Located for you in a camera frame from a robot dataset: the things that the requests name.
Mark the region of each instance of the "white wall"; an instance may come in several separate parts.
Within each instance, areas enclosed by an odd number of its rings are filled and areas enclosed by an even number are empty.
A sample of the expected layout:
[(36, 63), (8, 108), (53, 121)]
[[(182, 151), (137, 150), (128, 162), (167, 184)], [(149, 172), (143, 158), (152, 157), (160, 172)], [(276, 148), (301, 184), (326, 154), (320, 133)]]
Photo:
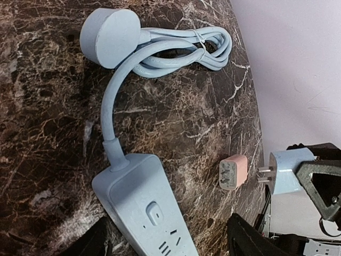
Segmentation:
[[(231, 0), (245, 42), (261, 115), (264, 155), (295, 143), (332, 142), (341, 147), (341, 1)], [(278, 197), (291, 207), (281, 216), (302, 223), (291, 232), (320, 236), (294, 202), (307, 195)]]

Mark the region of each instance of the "power cord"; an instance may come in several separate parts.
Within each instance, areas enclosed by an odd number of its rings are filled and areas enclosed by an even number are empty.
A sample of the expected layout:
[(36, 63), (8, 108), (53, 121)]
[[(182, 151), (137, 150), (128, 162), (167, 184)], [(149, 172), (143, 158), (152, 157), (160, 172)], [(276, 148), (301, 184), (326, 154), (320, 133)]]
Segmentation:
[[(204, 45), (210, 42), (216, 50), (209, 53)], [(107, 68), (117, 68), (102, 100), (101, 126), (104, 149), (113, 171), (125, 168), (125, 158), (113, 130), (113, 105), (116, 94), (131, 72), (156, 78), (198, 62), (217, 71), (226, 66), (232, 50), (232, 38), (221, 27), (190, 30), (142, 28), (137, 15), (126, 9), (97, 9), (85, 21), (80, 33), (84, 55)], [(172, 59), (153, 56), (161, 51), (184, 49), (187, 53)]]

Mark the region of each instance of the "brown marble surface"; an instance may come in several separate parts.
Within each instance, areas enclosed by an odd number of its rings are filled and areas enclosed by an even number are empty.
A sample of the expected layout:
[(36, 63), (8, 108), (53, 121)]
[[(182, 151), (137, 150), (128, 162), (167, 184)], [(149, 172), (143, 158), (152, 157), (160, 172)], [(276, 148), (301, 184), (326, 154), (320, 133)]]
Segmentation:
[[(261, 128), (250, 66), (228, 0), (2, 0), (0, 2), (0, 255), (56, 255), (105, 213), (91, 189), (108, 166), (100, 105), (112, 70), (82, 55), (79, 31), (97, 7), (130, 8), (144, 26), (224, 27), (233, 38), (221, 71), (191, 65), (159, 79), (128, 76), (115, 128), (127, 153), (163, 161), (200, 255), (227, 255), (232, 212), (253, 222)], [(247, 155), (237, 191), (218, 186), (218, 162)], [(135, 255), (112, 228), (114, 255)]]

